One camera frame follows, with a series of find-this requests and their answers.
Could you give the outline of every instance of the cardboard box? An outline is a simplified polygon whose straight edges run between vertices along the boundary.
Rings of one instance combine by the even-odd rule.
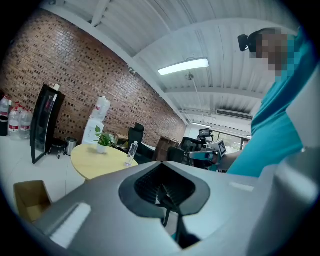
[[[43,180],[19,182],[13,185],[19,215],[33,223],[51,206]]]
[[[128,141],[128,137],[127,136],[123,136],[121,134],[115,134],[115,142],[114,144],[116,146],[123,146],[127,141]]]

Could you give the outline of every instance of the green plant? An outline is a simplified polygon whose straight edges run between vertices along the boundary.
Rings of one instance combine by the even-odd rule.
[[[111,142],[110,135],[104,132],[101,132],[100,127],[95,127],[96,136],[98,137],[98,140],[94,140],[94,142],[98,142],[101,146],[109,146]]]

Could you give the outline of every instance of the ceiling light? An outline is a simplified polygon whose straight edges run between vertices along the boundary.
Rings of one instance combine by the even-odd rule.
[[[203,126],[203,127],[212,128],[211,126],[204,125],[204,124],[199,124],[199,123],[196,123],[196,122],[192,122],[192,124],[193,124],[193,125],[197,125],[197,126]]]
[[[159,69],[158,72],[161,76],[164,76],[174,72],[206,67],[209,67],[209,62],[207,58],[195,58]]]

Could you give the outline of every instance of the window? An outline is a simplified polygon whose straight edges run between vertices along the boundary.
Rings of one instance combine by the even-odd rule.
[[[241,138],[220,133],[219,140],[223,140],[227,153],[238,152],[241,148]]]
[[[243,140],[242,150],[245,148],[245,146],[248,144],[249,140]]]
[[[213,135],[213,141],[214,141],[214,142],[219,139],[219,132],[213,131],[213,132],[212,132],[212,135]]]

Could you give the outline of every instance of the round table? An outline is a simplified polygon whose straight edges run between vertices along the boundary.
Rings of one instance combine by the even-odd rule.
[[[71,152],[73,167],[86,180],[138,165],[133,160],[131,166],[126,166],[127,154],[113,147],[108,146],[104,154],[97,153],[96,148],[96,144],[82,144]]]

